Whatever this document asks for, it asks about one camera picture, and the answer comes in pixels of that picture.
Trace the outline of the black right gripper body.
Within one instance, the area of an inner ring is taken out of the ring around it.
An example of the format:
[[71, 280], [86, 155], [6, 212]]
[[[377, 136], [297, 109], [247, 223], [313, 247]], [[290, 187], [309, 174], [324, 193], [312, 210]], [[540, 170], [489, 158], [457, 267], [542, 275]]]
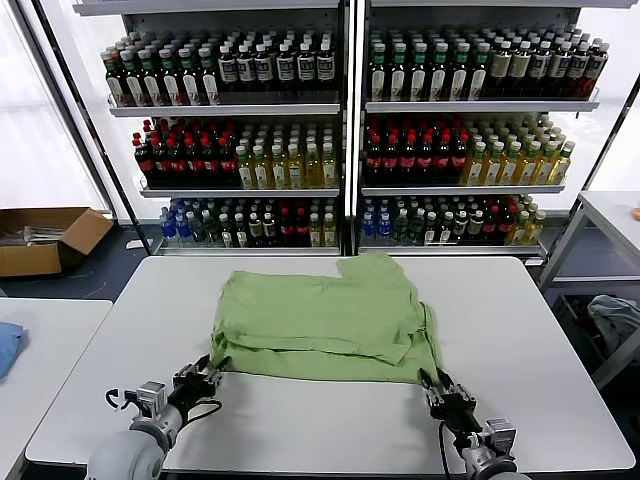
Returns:
[[474, 416], [476, 400], [460, 384], [428, 387], [426, 402], [431, 417], [443, 422], [454, 436], [470, 436], [482, 431]]

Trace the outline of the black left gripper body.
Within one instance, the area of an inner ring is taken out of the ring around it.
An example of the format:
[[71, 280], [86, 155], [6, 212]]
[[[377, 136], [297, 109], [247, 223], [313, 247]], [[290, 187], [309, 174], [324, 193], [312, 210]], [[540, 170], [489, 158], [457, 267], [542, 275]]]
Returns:
[[168, 403], [180, 413], [189, 413], [199, 403], [213, 399], [217, 390], [208, 384], [207, 375], [199, 375], [194, 364], [189, 364], [174, 375]]

